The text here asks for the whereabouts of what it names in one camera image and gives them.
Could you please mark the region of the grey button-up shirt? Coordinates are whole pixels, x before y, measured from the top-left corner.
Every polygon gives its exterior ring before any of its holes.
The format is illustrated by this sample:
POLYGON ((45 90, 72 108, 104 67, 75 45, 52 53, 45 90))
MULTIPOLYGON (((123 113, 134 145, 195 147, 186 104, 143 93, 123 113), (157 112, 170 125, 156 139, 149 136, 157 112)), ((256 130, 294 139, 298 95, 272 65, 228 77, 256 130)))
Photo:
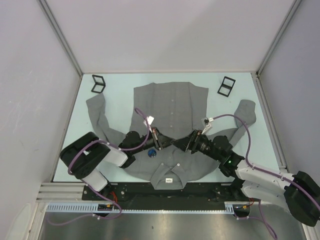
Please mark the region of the grey button-up shirt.
MULTIPOLYGON (((203 129, 202 119, 207 116, 208 88, 189 82, 150 83, 133 90, 133 105, 147 116, 160 133, 173 139, 186 137, 192 130, 203 129)), ((106 116, 106 100, 102 93, 86 101, 89 119, 96 135, 119 145, 125 134, 112 129, 106 116)), ((235 128, 221 130, 208 138, 226 136, 232 146, 244 136, 242 125, 253 125, 256 120, 255 102, 242 99, 235 111, 235 128)), ((146 151, 135 154, 135 161, 124 171, 136 178, 149 181, 155 190, 181 190, 187 182, 196 181, 218 167, 218 162, 196 152, 182 152, 169 146, 150 158, 146 151)))

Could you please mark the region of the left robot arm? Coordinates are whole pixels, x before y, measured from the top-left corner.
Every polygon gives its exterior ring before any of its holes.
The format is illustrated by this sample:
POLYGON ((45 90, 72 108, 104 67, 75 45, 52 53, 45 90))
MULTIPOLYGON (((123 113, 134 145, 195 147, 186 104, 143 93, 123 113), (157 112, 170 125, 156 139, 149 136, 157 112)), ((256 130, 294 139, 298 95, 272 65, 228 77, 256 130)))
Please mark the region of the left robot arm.
POLYGON ((127 168, 135 160, 135 154, 149 150, 163 150, 171 145, 172 138, 151 128, 149 134, 140 136, 136 131, 128 132, 118 146, 104 143, 93 132, 65 147, 59 158, 68 167, 68 173, 93 188, 93 194, 100 200, 110 196, 110 182, 98 170, 102 162, 127 168))

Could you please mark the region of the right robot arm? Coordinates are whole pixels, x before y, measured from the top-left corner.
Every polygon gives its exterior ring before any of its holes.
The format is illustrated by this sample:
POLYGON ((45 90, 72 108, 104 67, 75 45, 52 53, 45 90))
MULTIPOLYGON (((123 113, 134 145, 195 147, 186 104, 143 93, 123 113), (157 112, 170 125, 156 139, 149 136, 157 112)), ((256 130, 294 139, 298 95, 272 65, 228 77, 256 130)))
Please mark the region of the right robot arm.
POLYGON ((172 141, 172 145, 218 161, 220 171, 234 178, 230 194, 235 200, 248 197, 266 201, 289 211, 296 220, 310 227, 320 220, 320 187, 309 174, 285 173, 250 163, 233 151, 223 135, 210 140, 195 130, 187 137, 172 141))

